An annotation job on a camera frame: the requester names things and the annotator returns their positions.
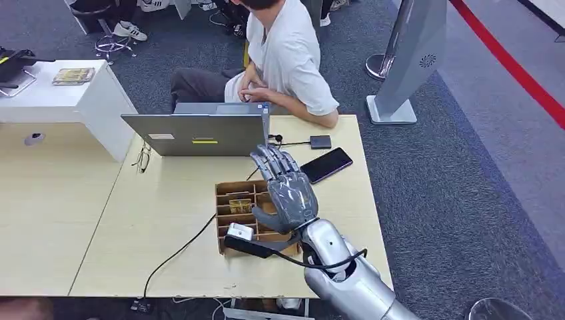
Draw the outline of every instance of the gray laptop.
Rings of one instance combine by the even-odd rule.
[[[121,117],[163,156],[249,156],[269,134],[268,103],[177,103],[172,115]]]

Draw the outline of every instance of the black hair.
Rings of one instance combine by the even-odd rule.
[[[253,10],[263,10],[271,8],[276,5],[280,0],[241,0],[241,3],[250,7]]]

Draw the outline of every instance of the robot finger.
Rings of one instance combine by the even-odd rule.
[[[283,173],[289,173],[292,171],[290,169],[290,164],[288,163],[284,155],[281,153],[281,150],[279,150],[279,148],[269,146],[269,150],[271,150],[271,152],[275,156],[275,159],[277,159],[277,162],[279,163],[279,165],[281,165],[282,170],[284,171]]]
[[[275,178],[273,172],[271,172],[271,168],[269,168],[269,166],[267,165],[267,160],[264,157],[261,157],[255,152],[252,152],[250,156],[259,168],[259,171],[261,171],[261,175],[263,176],[263,179],[265,179],[265,181],[271,181]]]
[[[281,151],[281,154],[288,163],[288,165],[290,166],[290,171],[300,172],[300,167],[298,166],[298,163],[296,163],[296,161],[294,160],[294,158],[292,158],[292,155],[290,155],[290,153],[286,151]]]
[[[274,177],[276,178],[279,175],[282,175],[283,170],[281,170],[279,162],[275,159],[275,156],[273,156],[273,152],[264,145],[258,145],[257,149],[263,154],[263,157],[267,158],[267,162],[271,167],[271,171],[273,172]]]

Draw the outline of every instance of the cardboard organizer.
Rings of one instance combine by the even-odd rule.
[[[226,182],[216,185],[216,220],[218,226],[218,247],[220,254],[225,254],[229,248],[224,246],[224,238],[228,232],[230,223],[235,222],[253,229],[253,239],[259,241],[287,241],[291,234],[281,235],[276,231],[260,224],[251,213],[251,206],[236,206],[236,200],[256,205],[265,213],[275,214],[277,210],[271,201],[267,191],[267,182],[239,181]],[[298,243],[291,245],[282,251],[286,255],[300,253]]]

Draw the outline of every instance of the phone screen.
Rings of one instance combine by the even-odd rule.
[[[352,164],[353,160],[341,148],[336,148],[300,167],[310,183],[315,184]]]

